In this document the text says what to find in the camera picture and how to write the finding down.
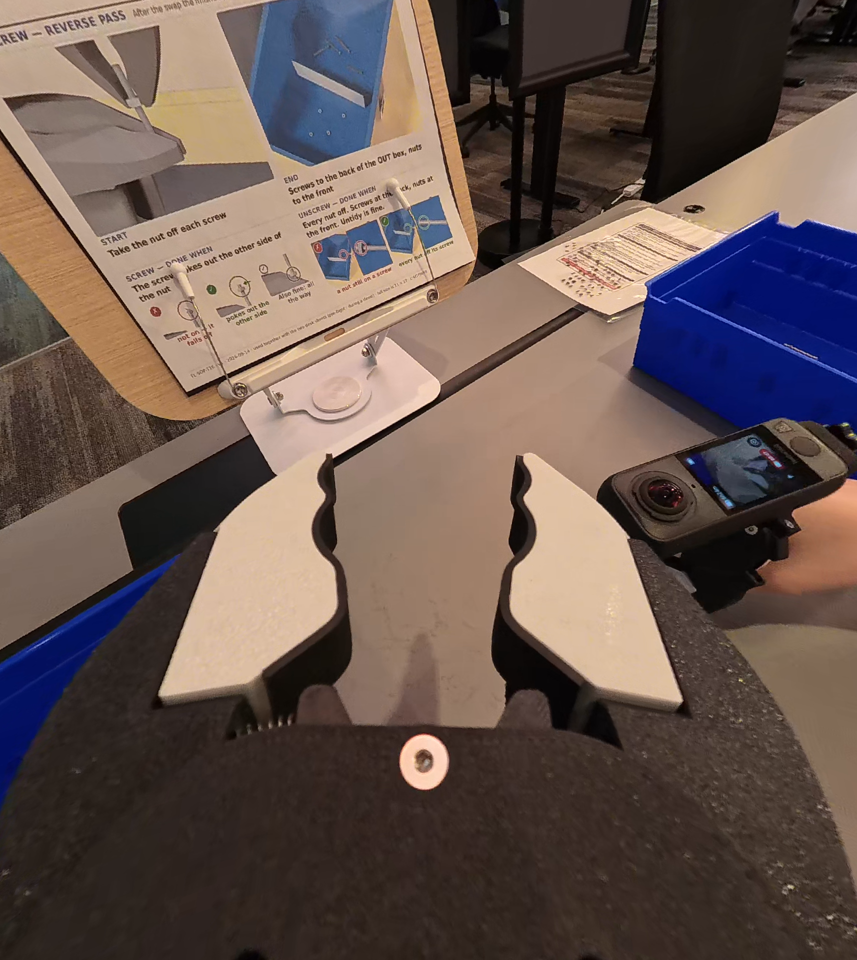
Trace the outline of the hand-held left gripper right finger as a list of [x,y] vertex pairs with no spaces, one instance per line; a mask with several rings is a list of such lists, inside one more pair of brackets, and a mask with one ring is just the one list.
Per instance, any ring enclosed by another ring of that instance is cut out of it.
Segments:
[[544,723],[613,735],[617,710],[685,718],[685,700],[630,540],[588,492],[533,453],[515,458],[511,558],[492,660],[505,702],[521,694]]

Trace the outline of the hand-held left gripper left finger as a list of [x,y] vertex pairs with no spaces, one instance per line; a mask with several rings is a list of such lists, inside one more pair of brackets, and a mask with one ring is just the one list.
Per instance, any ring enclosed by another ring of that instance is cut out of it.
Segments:
[[241,697],[262,728],[297,721],[352,656],[333,457],[310,454],[235,507],[215,533],[169,665],[164,706]]

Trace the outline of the blue plastic bin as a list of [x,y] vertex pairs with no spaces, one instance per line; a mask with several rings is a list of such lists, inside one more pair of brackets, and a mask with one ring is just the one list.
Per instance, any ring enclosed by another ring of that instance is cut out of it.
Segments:
[[739,428],[857,434],[857,233],[773,211],[651,279],[634,365]]
[[173,564],[150,563],[0,649],[0,810],[39,728],[100,642]]

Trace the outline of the person's right hand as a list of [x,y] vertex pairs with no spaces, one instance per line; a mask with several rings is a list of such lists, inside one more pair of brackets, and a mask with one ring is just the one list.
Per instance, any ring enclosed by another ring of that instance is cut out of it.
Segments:
[[800,531],[786,559],[760,571],[769,594],[806,594],[857,585],[857,480],[849,479],[825,498],[795,510]]

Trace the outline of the white board stand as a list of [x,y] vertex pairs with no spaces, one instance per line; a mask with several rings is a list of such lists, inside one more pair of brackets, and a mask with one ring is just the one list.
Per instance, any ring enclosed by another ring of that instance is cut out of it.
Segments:
[[273,474],[315,453],[337,457],[434,401],[440,383],[396,342],[354,345],[260,391],[240,407]]

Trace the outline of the printed paper sheet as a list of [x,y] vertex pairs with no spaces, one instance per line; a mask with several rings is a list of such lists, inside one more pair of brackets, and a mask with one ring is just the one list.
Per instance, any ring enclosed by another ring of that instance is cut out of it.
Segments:
[[520,266],[576,305],[611,321],[645,302],[650,281],[725,235],[645,208],[526,258]]

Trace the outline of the wooden instruction board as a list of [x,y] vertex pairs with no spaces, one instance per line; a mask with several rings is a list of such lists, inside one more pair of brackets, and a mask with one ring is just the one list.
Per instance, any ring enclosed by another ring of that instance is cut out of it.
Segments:
[[[256,365],[267,368],[268,383],[281,380],[363,343],[378,346],[387,330],[410,319],[433,303],[459,292],[468,282],[478,253],[478,231],[456,124],[443,70],[443,60],[430,2],[412,3],[419,33],[427,84],[446,162],[446,174],[467,230],[471,248],[467,265],[438,273],[432,285],[396,296],[359,318],[340,319],[305,343],[293,345],[278,357]],[[66,220],[44,195],[38,178],[17,156],[0,122],[0,253],[38,296],[79,349],[126,402],[165,420],[204,419],[240,403],[231,389],[208,386],[187,394],[158,352],[138,330],[98,266],[84,250]]]

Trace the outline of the black office chair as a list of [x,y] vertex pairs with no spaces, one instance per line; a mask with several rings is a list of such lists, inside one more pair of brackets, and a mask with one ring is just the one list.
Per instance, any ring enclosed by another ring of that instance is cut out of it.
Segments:
[[643,201],[658,203],[768,141],[793,9],[791,1],[659,3]]
[[512,110],[500,104],[496,81],[504,81],[509,60],[507,18],[496,1],[429,1],[436,39],[453,108],[469,104],[471,78],[490,82],[488,102],[455,122],[470,129],[459,137],[461,156],[466,159],[469,140],[485,126],[512,130]]

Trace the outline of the black framed easel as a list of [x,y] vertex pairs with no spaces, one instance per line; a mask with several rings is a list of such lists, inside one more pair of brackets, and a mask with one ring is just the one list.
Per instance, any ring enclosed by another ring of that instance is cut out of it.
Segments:
[[[510,212],[478,234],[477,259],[495,270],[554,237],[553,212],[569,85],[637,66],[651,3],[518,1],[509,4],[505,83],[512,101]],[[523,219],[526,99],[536,112],[531,186],[542,203],[538,221]]]

